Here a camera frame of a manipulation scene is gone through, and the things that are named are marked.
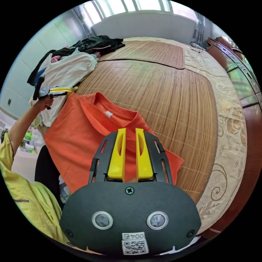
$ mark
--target bed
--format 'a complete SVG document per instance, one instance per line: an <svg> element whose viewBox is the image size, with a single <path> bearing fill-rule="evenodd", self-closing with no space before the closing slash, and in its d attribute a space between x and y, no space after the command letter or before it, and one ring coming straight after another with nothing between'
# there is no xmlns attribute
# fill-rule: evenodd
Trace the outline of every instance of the bed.
<svg viewBox="0 0 262 262"><path fill-rule="evenodd" d="M162 38L123 43L99 59L76 93L101 92L138 111L163 146L185 160L176 185L196 203L200 234L224 214L241 183L247 141L239 98L205 51Z"/></svg>

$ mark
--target yellow shirt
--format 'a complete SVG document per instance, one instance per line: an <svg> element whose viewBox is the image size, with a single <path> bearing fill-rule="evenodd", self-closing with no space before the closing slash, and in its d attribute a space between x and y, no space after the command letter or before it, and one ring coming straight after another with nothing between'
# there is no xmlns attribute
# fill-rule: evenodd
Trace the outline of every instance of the yellow shirt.
<svg viewBox="0 0 262 262"><path fill-rule="evenodd" d="M7 133L0 147L0 167L9 192L25 217L38 230L60 243L71 246L59 226L61 208L51 191L42 183L31 184L11 172L13 151Z"/></svg>

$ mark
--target beige bedspread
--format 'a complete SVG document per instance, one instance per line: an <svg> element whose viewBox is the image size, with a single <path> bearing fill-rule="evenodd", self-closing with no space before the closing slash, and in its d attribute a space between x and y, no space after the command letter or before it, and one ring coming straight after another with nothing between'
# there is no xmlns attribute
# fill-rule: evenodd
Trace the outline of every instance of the beige bedspread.
<svg viewBox="0 0 262 262"><path fill-rule="evenodd" d="M205 76L212 84L219 123L218 146L213 170L196 205L202 221L198 232L201 233L227 210L244 173L247 136L239 98L225 70L206 51L198 53L191 46L163 38L136 37L124 41L157 41L180 46L184 49L185 68Z"/></svg>

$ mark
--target black jacket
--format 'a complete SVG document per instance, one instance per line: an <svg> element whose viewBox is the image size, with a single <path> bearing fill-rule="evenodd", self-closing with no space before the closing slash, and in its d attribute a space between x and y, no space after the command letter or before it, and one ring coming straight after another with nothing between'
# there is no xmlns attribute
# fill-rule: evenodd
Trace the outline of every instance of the black jacket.
<svg viewBox="0 0 262 262"><path fill-rule="evenodd" d="M45 59L49 56L49 54L52 54L52 57L57 55L68 56L71 55L76 48L78 48L80 52L85 52L88 54L93 54L94 52L100 52L101 55L105 55L125 46L125 44L123 44L122 41L123 39L118 39L118 38L111 39L107 35L99 35L95 37L86 38L82 41L80 40L76 44L72 45L70 49L64 47L60 50L51 50L47 52L44 55L44 57L39 61L36 68L30 74L27 83L34 86L34 81L37 72L39 71L41 64L45 61Z"/></svg>

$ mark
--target orange t-shirt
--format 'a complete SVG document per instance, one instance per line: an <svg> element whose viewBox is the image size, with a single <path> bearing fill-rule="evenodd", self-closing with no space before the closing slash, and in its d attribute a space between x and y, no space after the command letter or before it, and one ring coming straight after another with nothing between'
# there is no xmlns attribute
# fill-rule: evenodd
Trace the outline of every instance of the orange t-shirt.
<svg viewBox="0 0 262 262"><path fill-rule="evenodd" d="M126 128L127 181L136 177L135 128L153 132L137 111L118 107L101 93L69 96L44 140L71 193L88 184L91 162L101 141L120 128ZM168 150L166 154L175 184L183 159Z"/></svg>

